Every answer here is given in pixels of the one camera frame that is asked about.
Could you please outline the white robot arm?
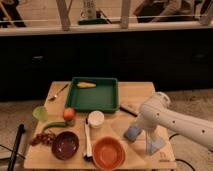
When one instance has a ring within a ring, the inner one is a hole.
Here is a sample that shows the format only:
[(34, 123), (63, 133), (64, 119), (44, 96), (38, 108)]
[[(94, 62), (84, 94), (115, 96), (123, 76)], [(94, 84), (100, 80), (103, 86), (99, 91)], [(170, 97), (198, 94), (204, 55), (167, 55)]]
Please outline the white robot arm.
[(151, 95), (139, 107), (139, 128), (153, 133), (160, 125), (213, 150), (213, 122), (172, 111), (170, 103), (163, 92)]

